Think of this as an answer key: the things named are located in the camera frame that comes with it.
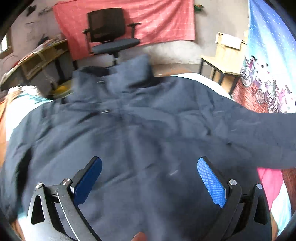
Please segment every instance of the finger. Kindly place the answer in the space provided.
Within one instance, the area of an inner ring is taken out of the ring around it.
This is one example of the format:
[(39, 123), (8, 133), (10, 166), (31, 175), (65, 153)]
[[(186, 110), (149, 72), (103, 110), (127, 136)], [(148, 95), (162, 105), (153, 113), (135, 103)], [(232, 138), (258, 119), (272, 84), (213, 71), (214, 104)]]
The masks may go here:
[(134, 238), (132, 239), (132, 241), (147, 241), (146, 235), (142, 232), (137, 233)]

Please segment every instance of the bolt head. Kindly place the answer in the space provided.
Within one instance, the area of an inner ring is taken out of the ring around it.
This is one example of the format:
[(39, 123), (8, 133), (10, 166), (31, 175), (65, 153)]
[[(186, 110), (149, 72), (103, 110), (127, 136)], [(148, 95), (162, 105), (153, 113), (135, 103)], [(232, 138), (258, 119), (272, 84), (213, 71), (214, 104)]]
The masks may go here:
[(257, 187), (258, 189), (262, 189), (262, 188), (263, 188), (263, 186), (262, 186), (260, 183), (258, 183), (258, 184), (256, 185), (256, 187)]
[(63, 180), (63, 185), (68, 185), (68, 184), (70, 184), (70, 182), (71, 182), (71, 179), (65, 179), (65, 180)]
[(41, 188), (43, 186), (43, 183), (38, 183), (37, 185), (36, 185), (36, 188)]
[(235, 186), (237, 184), (236, 180), (229, 180), (229, 184), (232, 185), (232, 186)]

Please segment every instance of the mesh chair backrest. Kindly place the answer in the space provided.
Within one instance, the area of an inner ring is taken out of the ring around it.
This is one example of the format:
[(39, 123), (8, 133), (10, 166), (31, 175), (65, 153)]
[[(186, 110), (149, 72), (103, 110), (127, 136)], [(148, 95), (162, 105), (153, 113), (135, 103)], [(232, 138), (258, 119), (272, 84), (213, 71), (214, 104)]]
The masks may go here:
[(89, 12), (91, 42), (113, 41), (126, 32), (122, 8), (106, 8)]

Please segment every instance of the paper on wall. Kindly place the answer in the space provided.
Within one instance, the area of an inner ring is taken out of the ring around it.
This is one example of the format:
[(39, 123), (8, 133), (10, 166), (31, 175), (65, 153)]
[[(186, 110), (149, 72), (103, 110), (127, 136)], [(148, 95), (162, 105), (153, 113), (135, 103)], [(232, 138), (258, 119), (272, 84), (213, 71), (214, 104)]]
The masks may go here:
[(218, 38), (219, 38), (219, 34), (216, 34), (216, 39), (215, 39), (215, 43), (218, 43)]
[(223, 34), (221, 44), (240, 50), (241, 39), (229, 34)]

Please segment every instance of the concrete wall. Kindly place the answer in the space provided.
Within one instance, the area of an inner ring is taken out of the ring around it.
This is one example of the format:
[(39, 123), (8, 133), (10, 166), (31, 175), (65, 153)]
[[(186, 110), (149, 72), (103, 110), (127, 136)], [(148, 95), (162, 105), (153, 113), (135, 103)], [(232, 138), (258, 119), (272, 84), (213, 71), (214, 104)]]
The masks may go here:
[[(57, 2), (58, 0), (35, 0), (32, 5), (37, 5), (36, 11), (28, 17), (26, 17), (25, 11), (17, 18), (12, 25), (14, 52), (0, 62), (0, 76), (7, 72), (17, 60), (33, 50), (42, 34), (53, 36), (60, 32), (53, 12), (38, 16), (39, 11), (45, 7), (51, 7)], [(141, 53), (148, 53), (151, 56), (152, 64), (198, 64), (200, 62), (199, 55), (215, 55), (215, 36), (218, 31), (243, 39), (243, 33), (248, 24), (247, 0), (195, 0), (195, 3), (202, 4), (205, 7), (203, 12), (195, 14), (195, 41), (173, 41), (134, 47), (120, 52), (121, 61)], [(66, 76), (71, 75), (72, 71), (68, 57), (63, 56), (61, 61), (65, 61), (62, 65), (65, 67)], [(87, 65), (109, 66), (111, 64), (112, 57), (109, 55), (95, 56), (78, 61), (79, 67)], [(48, 69), (51, 75), (57, 76), (52, 64), (48, 66)]]

